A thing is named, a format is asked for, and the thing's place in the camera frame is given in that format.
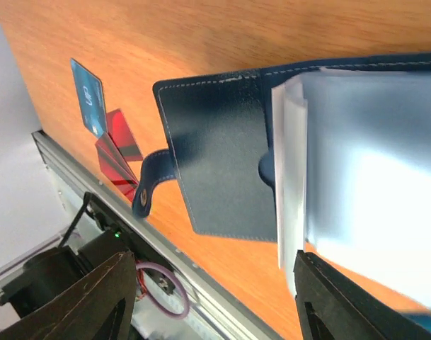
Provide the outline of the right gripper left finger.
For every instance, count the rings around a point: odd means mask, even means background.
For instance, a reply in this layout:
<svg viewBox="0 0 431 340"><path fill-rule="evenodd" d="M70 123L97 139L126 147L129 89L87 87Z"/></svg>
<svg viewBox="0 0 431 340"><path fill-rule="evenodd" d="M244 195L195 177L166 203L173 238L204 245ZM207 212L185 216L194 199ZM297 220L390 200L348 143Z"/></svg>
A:
<svg viewBox="0 0 431 340"><path fill-rule="evenodd" d="M0 339L128 339L136 289L133 253L116 253Z"/></svg>

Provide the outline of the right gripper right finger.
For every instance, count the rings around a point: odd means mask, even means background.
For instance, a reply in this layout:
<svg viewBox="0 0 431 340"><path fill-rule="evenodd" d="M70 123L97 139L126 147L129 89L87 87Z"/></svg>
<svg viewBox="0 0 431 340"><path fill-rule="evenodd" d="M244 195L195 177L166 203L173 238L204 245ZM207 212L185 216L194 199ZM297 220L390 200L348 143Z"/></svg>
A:
<svg viewBox="0 0 431 340"><path fill-rule="evenodd" d="M431 339L431 313L397 312L311 252L294 263L304 339Z"/></svg>

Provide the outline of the dark blue card holder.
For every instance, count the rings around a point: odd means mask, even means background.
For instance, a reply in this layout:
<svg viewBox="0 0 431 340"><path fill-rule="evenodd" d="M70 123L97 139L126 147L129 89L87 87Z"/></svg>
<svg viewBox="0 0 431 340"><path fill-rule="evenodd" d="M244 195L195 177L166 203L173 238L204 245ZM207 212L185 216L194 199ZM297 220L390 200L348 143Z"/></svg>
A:
<svg viewBox="0 0 431 340"><path fill-rule="evenodd" d="M431 52L158 81L167 148L132 212L177 180L198 234L323 257L431 309Z"/></svg>

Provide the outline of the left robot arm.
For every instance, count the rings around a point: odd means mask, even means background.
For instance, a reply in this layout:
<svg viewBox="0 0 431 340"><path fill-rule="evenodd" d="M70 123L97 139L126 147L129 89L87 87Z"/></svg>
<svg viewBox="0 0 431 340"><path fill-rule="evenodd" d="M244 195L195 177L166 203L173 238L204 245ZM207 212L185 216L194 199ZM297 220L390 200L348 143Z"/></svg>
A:
<svg viewBox="0 0 431 340"><path fill-rule="evenodd" d="M45 306L116 253L128 251L121 234L105 231L77 251L54 247L27 260L23 272L1 288L0 305L24 318Z"/></svg>

